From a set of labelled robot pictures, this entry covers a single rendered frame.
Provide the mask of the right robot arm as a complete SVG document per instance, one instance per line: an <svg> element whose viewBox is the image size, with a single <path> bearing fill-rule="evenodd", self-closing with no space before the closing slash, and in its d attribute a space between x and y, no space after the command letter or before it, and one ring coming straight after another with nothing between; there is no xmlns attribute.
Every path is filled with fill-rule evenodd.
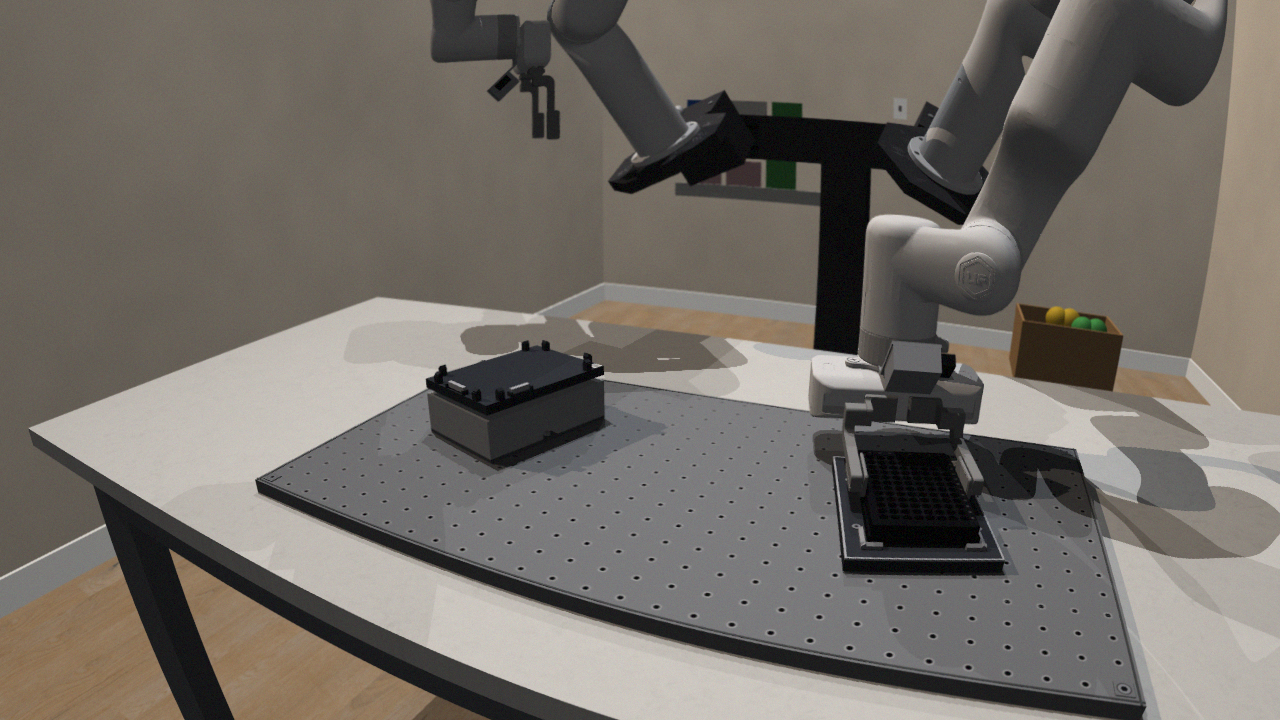
<svg viewBox="0 0 1280 720"><path fill-rule="evenodd" d="M517 65L515 14L475 15L477 0L430 1L433 61L512 59L509 70ZM547 20L636 151L634 167L646 167L684 147L700 127L684 120L684 108L675 108L637 47L616 24L627 1L552 0ZM497 101L520 82L509 70L486 90Z"/></svg>

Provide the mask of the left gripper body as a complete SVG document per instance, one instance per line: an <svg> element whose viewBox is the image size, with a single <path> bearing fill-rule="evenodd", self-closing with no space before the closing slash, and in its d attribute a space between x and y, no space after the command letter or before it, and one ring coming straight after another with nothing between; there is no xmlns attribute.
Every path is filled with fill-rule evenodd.
<svg viewBox="0 0 1280 720"><path fill-rule="evenodd" d="M963 407L965 424L977 424L984 384L972 366L956 363L950 378L940 378L931 395L884 391L878 366L858 357L817 355L812 357L809 411L812 416L844 419L845 404L864 404L865 395L899 396L895 421L908 421L909 397L941 398L943 407ZM950 401L948 401L950 400ZM972 416L973 415L973 416Z"/></svg>

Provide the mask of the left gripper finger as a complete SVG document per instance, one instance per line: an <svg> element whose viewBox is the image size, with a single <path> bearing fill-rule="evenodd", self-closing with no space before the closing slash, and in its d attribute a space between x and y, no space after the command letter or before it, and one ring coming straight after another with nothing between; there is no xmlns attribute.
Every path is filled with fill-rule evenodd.
<svg viewBox="0 0 1280 720"><path fill-rule="evenodd" d="M849 492L865 497L868 483L867 462L864 454L858 455L854 428L870 427L872 421L895 421L897 402L899 396L865 395L864 404L845 404L842 441Z"/></svg>
<svg viewBox="0 0 1280 720"><path fill-rule="evenodd" d="M950 445L957 457L955 470L969 500L972 495L980 496L984 478L963 439L965 419L963 407L943 407L941 398L909 397L908 423L936 424L938 429L948 430Z"/></svg>

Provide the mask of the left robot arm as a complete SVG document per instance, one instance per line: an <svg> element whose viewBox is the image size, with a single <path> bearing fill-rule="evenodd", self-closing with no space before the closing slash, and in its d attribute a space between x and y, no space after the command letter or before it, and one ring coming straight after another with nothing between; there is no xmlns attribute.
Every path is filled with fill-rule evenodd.
<svg viewBox="0 0 1280 720"><path fill-rule="evenodd" d="M950 378L956 356L936 334L940 305L978 316L1007 307L1129 86L1190 102L1213 76L1226 23L1228 0L987 0L929 129L908 143L934 182L980 191L964 231L902 215L867 225L858 355L878 366L886 392L931 395ZM1021 56L1033 59L1027 76Z"/></svg>

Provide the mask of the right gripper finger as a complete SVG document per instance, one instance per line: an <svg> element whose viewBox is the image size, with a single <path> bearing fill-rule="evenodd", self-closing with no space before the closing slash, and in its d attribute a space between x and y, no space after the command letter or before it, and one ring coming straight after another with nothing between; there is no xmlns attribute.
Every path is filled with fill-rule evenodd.
<svg viewBox="0 0 1280 720"><path fill-rule="evenodd" d="M532 85L531 85L531 76L527 76L527 73L520 74L518 79L521 79L520 92L531 92L532 94L532 138L543 138L544 137L544 113L539 113L539 88L538 87L532 87Z"/></svg>
<svg viewBox="0 0 1280 720"><path fill-rule="evenodd" d="M543 76L544 67L530 67L532 87L547 87L547 138L561 138L561 111L556 110L556 82L550 76Z"/></svg>

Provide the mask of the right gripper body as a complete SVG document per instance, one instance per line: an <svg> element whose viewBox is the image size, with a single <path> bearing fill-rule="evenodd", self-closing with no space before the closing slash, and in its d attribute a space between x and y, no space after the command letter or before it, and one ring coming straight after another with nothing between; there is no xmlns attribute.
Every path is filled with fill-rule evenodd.
<svg viewBox="0 0 1280 720"><path fill-rule="evenodd" d="M550 61L550 22L525 20L520 27L517 20L517 65L513 68L517 76L527 73L530 67L547 67Z"/></svg>

